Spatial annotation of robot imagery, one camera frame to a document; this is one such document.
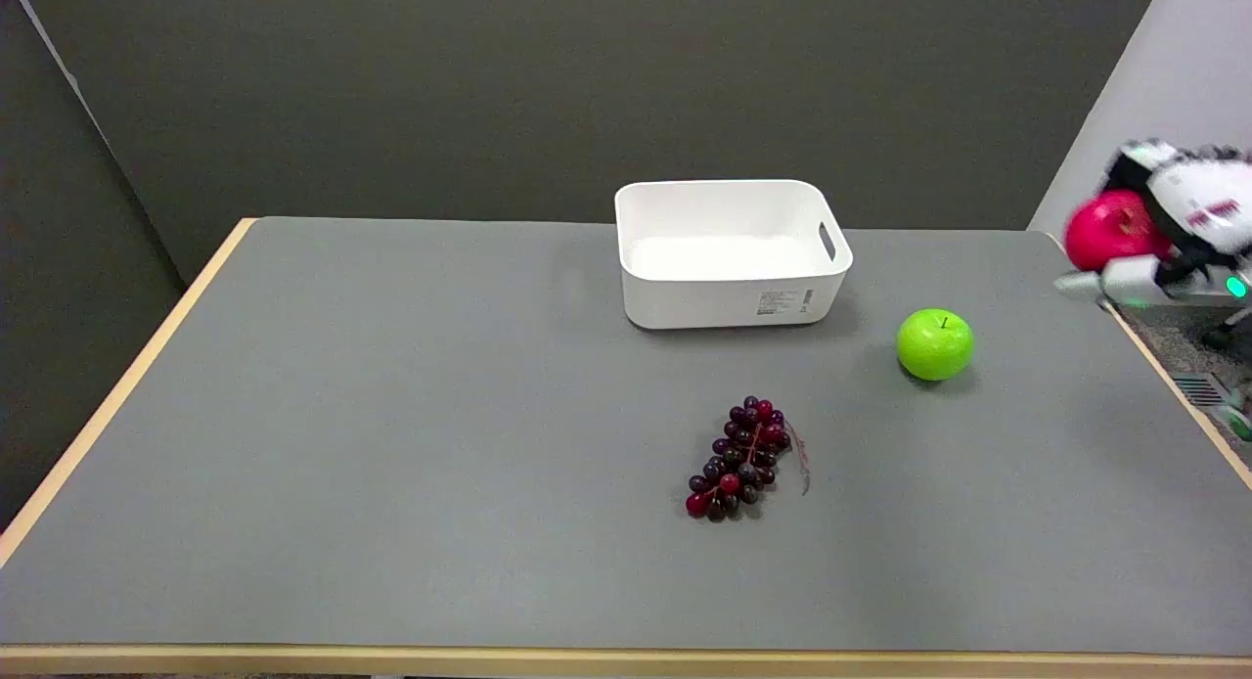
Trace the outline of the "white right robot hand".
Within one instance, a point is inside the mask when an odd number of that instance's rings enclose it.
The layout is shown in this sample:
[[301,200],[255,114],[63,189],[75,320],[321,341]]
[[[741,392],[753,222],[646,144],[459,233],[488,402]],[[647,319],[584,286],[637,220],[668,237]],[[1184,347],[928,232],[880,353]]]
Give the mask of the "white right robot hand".
[[1248,301],[1249,178],[1234,147],[1127,142],[1060,233],[1074,269],[1055,289],[1121,304]]

